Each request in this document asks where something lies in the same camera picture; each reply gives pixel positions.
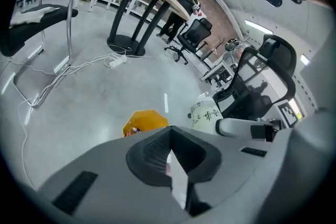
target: person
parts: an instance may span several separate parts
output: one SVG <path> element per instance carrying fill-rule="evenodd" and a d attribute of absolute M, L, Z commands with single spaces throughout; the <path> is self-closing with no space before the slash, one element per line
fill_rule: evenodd
<path fill-rule="evenodd" d="M 178 1 L 182 7 L 185 8 L 185 10 L 188 12 L 189 15 L 192 13 L 197 15 L 198 11 L 201 8 L 201 4 L 198 0 L 179 0 Z M 183 25 L 184 19 L 182 19 L 179 15 L 176 15 L 175 13 L 171 13 L 169 16 L 166 24 L 162 27 L 159 34 L 157 34 L 157 37 L 162 37 L 163 34 L 166 34 L 169 27 L 173 25 L 173 29 L 169 34 L 169 38 L 165 41 L 167 44 L 170 44 L 174 37 L 177 34 L 177 31 L 179 28 Z"/>

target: brick wall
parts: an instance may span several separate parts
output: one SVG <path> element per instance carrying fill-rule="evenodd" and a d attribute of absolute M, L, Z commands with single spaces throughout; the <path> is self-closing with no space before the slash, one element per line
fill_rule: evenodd
<path fill-rule="evenodd" d="M 216 47 L 219 43 L 219 39 L 222 39 L 223 37 L 226 38 L 226 40 L 237 38 L 237 34 L 234 31 L 226 13 L 215 0 L 200 0 L 200 3 L 202 11 L 206 14 L 207 19 L 213 25 L 211 36 L 206 38 L 209 46 L 204 47 L 203 51 L 209 51 Z M 225 51 L 224 46 L 220 46 L 217 51 L 218 55 L 212 54 L 209 57 L 210 61 L 214 62 Z"/>

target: white cable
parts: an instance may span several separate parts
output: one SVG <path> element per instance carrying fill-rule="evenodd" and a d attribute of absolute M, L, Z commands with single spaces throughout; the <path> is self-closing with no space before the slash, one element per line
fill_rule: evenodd
<path fill-rule="evenodd" d="M 129 49 L 129 50 L 124 49 L 124 50 L 125 50 L 125 54 L 126 54 L 126 51 L 132 51 L 132 49 L 131 49 L 130 47 L 128 47 L 128 49 Z M 69 67 L 67 67 L 67 69 L 63 71 L 64 73 L 63 73 L 61 76 L 67 76 L 67 75 L 76 73 L 77 71 L 79 71 L 79 70 L 82 69 L 83 67 L 88 66 L 88 65 L 90 65 L 90 64 L 92 64 L 92 63 L 94 63 L 94 62 L 101 61 L 101 60 L 104 60 L 104 65 L 105 65 L 106 67 L 111 67 L 111 63 L 107 64 L 107 63 L 106 63 L 106 60 L 107 60 L 107 59 L 113 59 L 113 61 L 114 61 L 114 60 L 118 59 L 119 57 L 120 57 L 120 55 L 117 54 L 117 53 L 115 53 L 115 52 L 113 52 L 113 53 L 111 53 L 111 54 L 103 55 L 103 56 L 97 56 L 97 57 L 95 57 L 92 61 L 85 62 L 85 63 L 83 63 L 83 64 L 81 64 L 81 65 L 79 65 L 79 66 L 69 66 Z M 173 61 L 173 60 L 169 60 L 169 59 L 167 59 L 167 58 L 161 58 L 161 57 L 155 57 L 155 56 L 132 56 L 131 58 L 144 58 L 144 59 L 146 59 L 146 58 L 157 58 L 157 59 L 167 60 L 167 61 L 171 61 L 171 62 Z M 16 63 L 16 62 L 14 62 L 13 60 L 8 60 L 8 59 L 6 59 L 5 61 L 12 62 L 12 63 L 14 63 L 14 64 L 16 64 L 16 65 L 23 65 L 23 63 Z M 42 71 L 42 70 L 36 70 L 36 69 L 34 69 L 32 66 L 27 66 L 27 67 L 32 68 L 32 69 L 33 69 L 34 71 L 36 71 L 36 72 L 42 72 L 42 73 L 44 73 L 44 74 L 52 74 L 52 75 L 56 75 L 56 74 L 54 74 L 54 73 L 47 73 L 47 72 L 44 72 L 44 71 Z M 67 72 L 70 68 L 75 68 L 75 70 L 73 70 L 73 71 L 71 71 L 71 72 Z M 23 171 L 24 171 L 24 174 L 25 174 L 25 176 L 26 176 L 26 179 L 27 179 L 28 183 L 29 183 L 30 186 L 33 188 L 33 190 L 35 190 L 35 187 L 32 185 L 32 182 L 30 181 L 29 176 L 28 176 L 28 174 L 27 174 L 27 172 L 26 172 L 26 164 L 25 164 L 25 161 L 24 161 L 24 149 L 25 149 L 25 145 L 26 145 L 26 142 L 27 142 L 29 136 L 28 136 L 28 133 L 27 133 L 27 131 L 26 131 L 26 128 L 24 127 L 24 125 L 23 125 L 23 123 L 22 123 L 22 119 L 21 119 L 21 116 L 20 116 L 19 108 L 20 108 L 20 105 L 26 103 L 26 102 L 29 101 L 29 100 L 33 100 L 33 99 L 37 100 L 37 99 L 39 99 L 39 98 L 45 93 L 45 91 L 46 91 L 49 87 L 53 87 L 54 85 L 57 84 L 57 82 L 59 81 L 59 79 L 61 78 L 61 76 L 58 77 L 57 79 L 55 79 L 50 85 L 48 85 L 47 87 L 45 87 L 37 97 L 34 97 L 34 98 L 27 98 L 27 99 L 25 99 L 24 101 L 22 101 L 22 102 L 17 106 L 17 113 L 18 113 L 18 116 L 19 116 L 20 124 L 21 124 L 22 129 L 24 130 L 24 133 L 25 133 L 25 139 L 24 139 L 24 141 L 23 141 L 23 143 L 22 143 L 22 148 L 21 148 L 21 159 L 22 159 Z"/>
<path fill-rule="evenodd" d="M 5 59 L 4 61 L 0 61 L 0 62 L 12 62 L 13 64 L 17 65 L 17 66 L 23 66 L 24 63 L 16 63 L 15 61 L 13 61 L 12 59 Z M 44 72 L 43 70 L 38 70 L 38 69 L 35 69 L 34 67 L 32 66 L 26 66 L 26 67 L 30 67 L 32 68 L 35 72 L 41 72 L 41 73 L 44 73 L 46 75 L 57 75 L 55 73 L 47 73 L 47 72 Z"/>

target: table base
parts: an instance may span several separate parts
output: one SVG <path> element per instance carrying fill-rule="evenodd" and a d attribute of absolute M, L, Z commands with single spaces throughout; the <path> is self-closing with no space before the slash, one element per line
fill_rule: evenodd
<path fill-rule="evenodd" d="M 116 35 L 113 42 L 107 40 L 107 44 L 109 45 L 110 49 L 115 51 L 118 54 L 124 55 L 126 50 L 127 56 L 135 55 L 136 49 L 139 45 L 139 42 L 136 40 L 132 40 L 131 37 L 125 35 Z M 145 54 L 145 49 L 139 49 L 137 51 L 137 56 L 143 56 Z"/>

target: round table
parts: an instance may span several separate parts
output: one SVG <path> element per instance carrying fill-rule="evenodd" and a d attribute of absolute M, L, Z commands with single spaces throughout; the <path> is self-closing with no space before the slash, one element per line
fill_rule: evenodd
<path fill-rule="evenodd" d="M 140 42 L 137 41 L 137 36 L 140 32 L 141 27 L 143 26 L 144 22 L 148 14 L 151 12 L 157 1 L 162 1 L 163 4 L 159 8 L 158 12 L 153 17 L 152 21 L 148 25 L 143 37 L 141 38 Z M 145 12 L 143 13 L 132 37 L 125 36 L 125 35 L 117 35 L 118 26 L 121 20 L 121 17 L 126 9 L 127 3 L 129 0 L 122 0 L 120 6 L 117 10 L 116 16 L 114 17 L 114 21 L 112 24 L 112 28 L 110 31 L 110 36 L 107 39 L 107 44 L 110 45 L 110 48 L 119 54 L 124 54 L 126 50 L 126 55 L 135 55 L 135 56 L 143 56 L 145 54 L 145 45 L 149 37 L 151 36 L 153 30 L 157 26 L 158 22 L 165 14 L 165 12 L 170 8 L 172 12 L 179 15 L 184 20 L 189 20 L 188 12 L 182 7 L 182 5 L 177 0 L 151 0 L 148 7 L 146 8 Z"/>

